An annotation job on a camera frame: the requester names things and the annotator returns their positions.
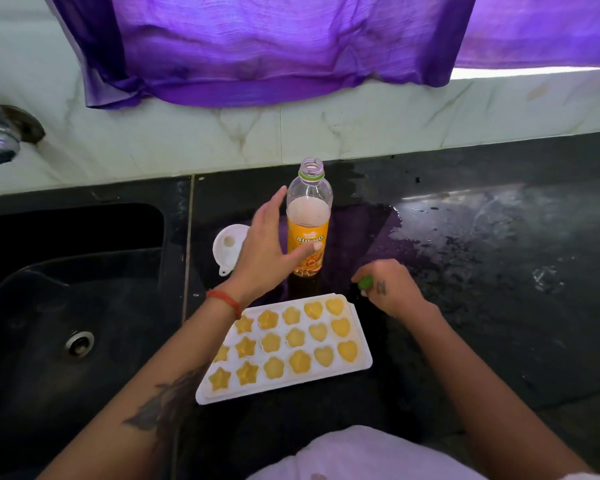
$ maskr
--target green object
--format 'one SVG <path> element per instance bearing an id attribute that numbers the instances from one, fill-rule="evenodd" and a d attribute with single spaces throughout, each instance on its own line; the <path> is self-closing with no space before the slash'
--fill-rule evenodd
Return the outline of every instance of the green object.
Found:
<path id="1" fill-rule="evenodd" d="M 358 282 L 358 289 L 368 290 L 373 285 L 374 285 L 374 277 L 371 275 L 365 276 Z"/>

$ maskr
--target plastic bottle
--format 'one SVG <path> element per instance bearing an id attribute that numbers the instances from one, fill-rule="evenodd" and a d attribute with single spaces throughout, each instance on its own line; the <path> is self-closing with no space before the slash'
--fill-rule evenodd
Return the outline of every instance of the plastic bottle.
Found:
<path id="1" fill-rule="evenodd" d="M 319 241 L 322 249 L 296 268 L 298 276 L 313 276 L 322 267 L 332 202 L 333 190 L 324 177 L 322 161 L 305 158 L 287 190 L 287 252 L 306 241 Z"/>

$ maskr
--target bottle label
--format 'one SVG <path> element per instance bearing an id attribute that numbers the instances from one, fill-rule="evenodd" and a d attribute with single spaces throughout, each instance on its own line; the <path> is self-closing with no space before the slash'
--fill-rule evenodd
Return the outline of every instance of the bottle label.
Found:
<path id="1" fill-rule="evenodd" d="M 302 264 L 296 269 L 302 271 L 312 271 L 319 269 L 322 266 L 322 258 L 324 257 L 324 247 L 327 242 L 327 231 L 329 230 L 329 221 L 318 227 L 304 227 L 291 222 L 287 217 L 289 227 L 287 238 L 287 252 L 290 253 L 302 243 L 307 241 L 318 241 L 322 243 L 322 249 L 312 254 L 307 259 L 302 261 Z"/>

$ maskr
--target forearm tattoo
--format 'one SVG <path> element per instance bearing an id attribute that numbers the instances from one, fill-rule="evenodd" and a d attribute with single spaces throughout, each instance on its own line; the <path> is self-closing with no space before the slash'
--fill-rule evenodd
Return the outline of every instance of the forearm tattoo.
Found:
<path id="1" fill-rule="evenodd" d="M 384 280 L 376 283 L 376 293 L 386 295 L 386 282 Z"/>
<path id="2" fill-rule="evenodd" d="M 155 430 L 158 441 L 172 437 L 190 414 L 196 389 L 205 375 L 207 364 L 187 372 L 172 384 L 156 384 L 158 394 L 138 408 L 131 418 L 122 421 L 140 431 Z"/>

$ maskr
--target white ice tray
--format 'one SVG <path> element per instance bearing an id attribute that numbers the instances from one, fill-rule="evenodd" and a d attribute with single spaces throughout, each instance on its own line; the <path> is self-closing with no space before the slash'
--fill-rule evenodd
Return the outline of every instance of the white ice tray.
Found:
<path id="1" fill-rule="evenodd" d="M 344 302 L 344 309 L 340 315 L 332 315 L 326 307 L 326 301 L 330 298 L 340 297 Z M 309 318 L 304 313 L 304 304 L 320 301 L 322 303 L 322 315 L 318 320 Z M 282 318 L 282 312 L 284 312 L 289 306 L 295 306 L 300 310 L 300 322 L 287 325 Z M 265 310 L 272 310 L 278 314 L 278 325 L 275 328 L 269 330 L 262 330 L 258 325 L 258 316 Z M 235 325 L 232 325 L 231 330 L 227 333 L 224 339 L 224 345 L 228 346 L 229 352 L 227 355 L 227 361 L 212 363 L 209 367 L 204 379 L 200 382 L 200 386 L 196 391 L 196 400 L 199 404 L 216 403 L 218 401 L 224 401 L 225 399 L 232 399 L 234 397 L 241 397 L 243 395 L 256 394 L 258 392 L 264 392 L 272 389 L 279 389 L 280 387 L 291 386 L 294 384 L 301 384 L 304 382 L 315 381 L 318 379 L 324 379 L 327 377 L 339 376 L 340 374 L 346 374 L 348 372 L 362 371 L 371 367 L 373 359 L 371 352 L 365 339 L 365 334 L 362 332 L 360 326 L 360 319 L 356 313 L 355 307 L 347 302 L 347 299 L 343 295 L 336 295 L 334 293 L 312 296 L 310 298 L 295 299 L 291 301 L 284 301 L 282 303 L 274 303 L 272 305 L 256 306 L 254 308 L 247 308 L 244 313 L 248 318 L 253 319 L 251 332 L 245 332 L 238 334 L 238 329 Z M 351 329 L 346 337 L 340 337 L 336 335 L 331 327 L 331 320 L 337 318 L 348 318 L 351 323 Z M 327 337 L 322 342 L 318 342 L 312 338 L 309 333 L 309 325 L 318 323 L 324 323 L 327 326 Z M 285 336 L 292 328 L 298 328 L 304 331 L 304 346 L 291 348 L 287 345 Z M 260 339 L 263 338 L 267 333 L 273 332 L 280 336 L 280 349 L 277 352 L 266 353 L 260 346 Z M 250 340 L 256 340 L 255 354 L 243 358 L 238 358 L 238 352 L 235 345 L 241 341 L 243 337 L 248 337 Z M 358 347 L 358 355 L 353 362 L 345 361 L 337 350 L 339 342 L 346 342 L 352 340 Z M 323 367 L 318 361 L 316 361 L 313 352 L 318 347 L 330 346 L 333 349 L 333 362 L 328 367 Z M 308 372 L 303 374 L 296 374 L 291 366 L 289 365 L 289 357 L 296 350 L 304 350 L 311 356 L 311 368 Z M 268 379 L 266 376 L 263 365 L 272 356 L 278 357 L 285 363 L 285 370 L 282 377 L 278 379 Z M 239 369 L 245 361 L 249 361 L 252 365 L 258 366 L 258 373 L 256 376 L 256 382 L 254 384 L 240 385 L 240 381 L 235 374 L 235 371 Z M 222 367 L 225 371 L 231 372 L 229 379 L 229 385 L 225 389 L 212 390 L 209 376 L 215 373 L 218 368 Z"/>

